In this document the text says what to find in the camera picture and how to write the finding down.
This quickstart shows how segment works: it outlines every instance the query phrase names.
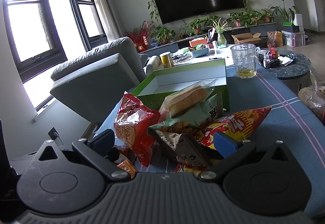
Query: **transparent storage box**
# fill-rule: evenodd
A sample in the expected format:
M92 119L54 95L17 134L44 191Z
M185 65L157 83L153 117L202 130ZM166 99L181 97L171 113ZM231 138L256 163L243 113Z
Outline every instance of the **transparent storage box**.
M304 31L288 32L283 30L282 36L284 38L284 44L290 47L298 47L298 46L306 45Z

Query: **sofa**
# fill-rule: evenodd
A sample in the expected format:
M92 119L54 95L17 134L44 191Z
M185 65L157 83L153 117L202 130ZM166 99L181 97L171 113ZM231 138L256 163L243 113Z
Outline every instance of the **sofa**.
M146 78L147 58L137 53L130 38L116 39L58 65L50 93L86 120L101 124L124 91Z

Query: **blue basket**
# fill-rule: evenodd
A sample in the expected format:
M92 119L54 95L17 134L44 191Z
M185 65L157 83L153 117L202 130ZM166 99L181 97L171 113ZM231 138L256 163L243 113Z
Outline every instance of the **blue basket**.
M196 50L196 51L193 51L191 52L191 56L192 57L200 57L200 56L205 56L209 53L209 48L204 48L204 49L200 49L200 50Z

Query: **green box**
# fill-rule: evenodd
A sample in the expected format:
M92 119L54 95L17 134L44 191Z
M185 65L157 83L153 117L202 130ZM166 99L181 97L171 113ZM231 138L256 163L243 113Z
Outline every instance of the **green box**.
M201 80L216 80L213 96L222 93L223 107L229 110L225 59L182 65L152 72L132 92L145 106L159 110L166 96Z

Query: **round coffee table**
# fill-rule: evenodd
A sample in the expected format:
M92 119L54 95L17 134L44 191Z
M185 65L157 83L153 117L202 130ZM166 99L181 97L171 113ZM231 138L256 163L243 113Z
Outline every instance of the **round coffee table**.
M287 66L280 64L278 67L268 68L267 70L274 74L297 95L300 89L311 85L309 75L311 62L308 57L295 51L282 48L277 48L277 50L280 52L280 55L293 53L296 55L297 59Z

